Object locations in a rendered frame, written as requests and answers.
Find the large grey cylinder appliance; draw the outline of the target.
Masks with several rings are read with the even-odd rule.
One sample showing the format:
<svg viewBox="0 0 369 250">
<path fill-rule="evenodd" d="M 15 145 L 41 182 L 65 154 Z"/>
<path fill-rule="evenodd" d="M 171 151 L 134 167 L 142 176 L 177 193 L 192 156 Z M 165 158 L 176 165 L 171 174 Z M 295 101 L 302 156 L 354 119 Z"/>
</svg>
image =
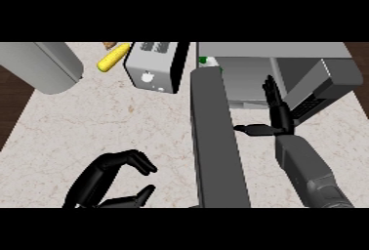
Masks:
<svg viewBox="0 0 369 250">
<path fill-rule="evenodd" d="M 0 64 L 46 95 L 83 79 L 84 65 L 65 42 L 0 42 Z"/>
</svg>

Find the yellow corn cob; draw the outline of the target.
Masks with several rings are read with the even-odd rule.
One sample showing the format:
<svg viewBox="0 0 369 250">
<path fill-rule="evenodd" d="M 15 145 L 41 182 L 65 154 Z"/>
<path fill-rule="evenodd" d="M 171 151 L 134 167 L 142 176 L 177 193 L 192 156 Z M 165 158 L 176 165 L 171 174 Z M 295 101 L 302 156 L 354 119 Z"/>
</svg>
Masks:
<svg viewBox="0 0 369 250">
<path fill-rule="evenodd" d="M 97 69 L 102 72 L 106 72 L 119 62 L 119 60 L 124 58 L 127 52 L 130 50 L 130 44 L 122 43 L 100 59 L 100 61 L 96 64 Z"/>
</svg>

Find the dark grey microwave door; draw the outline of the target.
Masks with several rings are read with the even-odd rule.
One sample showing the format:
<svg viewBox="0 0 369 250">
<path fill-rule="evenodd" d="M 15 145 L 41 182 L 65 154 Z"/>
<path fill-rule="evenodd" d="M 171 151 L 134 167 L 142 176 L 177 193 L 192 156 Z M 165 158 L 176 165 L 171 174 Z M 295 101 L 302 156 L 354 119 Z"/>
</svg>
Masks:
<svg viewBox="0 0 369 250">
<path fill-rule="evenodd" d="M 249 208 L 251 201 L 217 66 L 190 73 L 190 118 L 201 208 Z"/>
</svg>

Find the white green milk carton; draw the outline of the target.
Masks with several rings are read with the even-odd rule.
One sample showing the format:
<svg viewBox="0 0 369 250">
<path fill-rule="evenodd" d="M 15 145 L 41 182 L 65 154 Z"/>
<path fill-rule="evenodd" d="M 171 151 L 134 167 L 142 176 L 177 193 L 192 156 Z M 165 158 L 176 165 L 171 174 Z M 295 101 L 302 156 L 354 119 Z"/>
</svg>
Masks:
<svg viewBox="0 0 369 250">
<path fill-rule="evenodd" d="M 211 67 L 211 66 L 218 66 L 215 58 L 214 57 L 199 57 L 199 67 Z"/>
</svg>

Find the grey microwave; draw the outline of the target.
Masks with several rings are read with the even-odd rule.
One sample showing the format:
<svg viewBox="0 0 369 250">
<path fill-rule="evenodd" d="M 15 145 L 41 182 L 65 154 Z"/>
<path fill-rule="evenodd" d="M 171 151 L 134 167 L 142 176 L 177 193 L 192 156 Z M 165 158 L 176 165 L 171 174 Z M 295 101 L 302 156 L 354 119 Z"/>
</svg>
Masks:
<svg viewBox="0 0 369 250">
<path fill-rule="evenodd" d="M 215 58 L 232 108 L 269 107 L 263 84 L 270 75 L 295 123 L 363 84 L 359 67 L 339 42 L 201 42 L 196 56 Z"/>
</svg>

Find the silver toaster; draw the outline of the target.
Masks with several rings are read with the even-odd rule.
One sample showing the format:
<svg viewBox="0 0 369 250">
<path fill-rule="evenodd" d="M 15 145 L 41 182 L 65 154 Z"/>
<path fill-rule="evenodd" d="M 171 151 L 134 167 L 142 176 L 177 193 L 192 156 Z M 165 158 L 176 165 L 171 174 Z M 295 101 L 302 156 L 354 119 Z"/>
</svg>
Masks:
<svg viewBox="0 0 369 250">
<path fill-rule="evenodd" d="M 177 93 L 189 47 L 189 42 L 133 43 L 122 65 L 136 88 Z"/>
</svg>

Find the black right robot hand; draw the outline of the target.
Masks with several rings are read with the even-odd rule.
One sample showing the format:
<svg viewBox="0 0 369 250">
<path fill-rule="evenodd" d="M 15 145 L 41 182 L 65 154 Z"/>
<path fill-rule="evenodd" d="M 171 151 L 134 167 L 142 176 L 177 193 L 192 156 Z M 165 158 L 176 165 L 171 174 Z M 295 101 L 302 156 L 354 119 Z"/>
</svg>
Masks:
<svg viewBox="0 0 369 250">
<path fill-rule="evenodd" d="M 294 134 L 294 121 L 291 118 L 289 107 L 282 100 L 274 78 L 269 75 L 263 84 L 267 104 L 270 108 L 271 124 L 236 125 L 235 131 L 243 132 L 251 137 L 279 136 Z"/>
</svg>

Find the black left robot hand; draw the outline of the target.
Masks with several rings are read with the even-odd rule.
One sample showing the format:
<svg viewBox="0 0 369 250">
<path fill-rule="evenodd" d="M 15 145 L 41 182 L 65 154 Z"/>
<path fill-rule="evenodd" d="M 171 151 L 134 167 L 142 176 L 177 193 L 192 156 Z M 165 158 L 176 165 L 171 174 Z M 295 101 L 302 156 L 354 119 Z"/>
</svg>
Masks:
<svg viewBox="0 0 369 250">
<path fill-rule="evenodd" d="M 91 162 L 74 182 L 66 193 L 63 208 L 140 208 L 146 205 L 153 194 L 153 185 L 147 185 L 133 196 L 102 201 L 122 165 L 134 167 L 145 176 L 156 172 L 146 155 L 136 149 L 105 153 Z"/>
</svg>

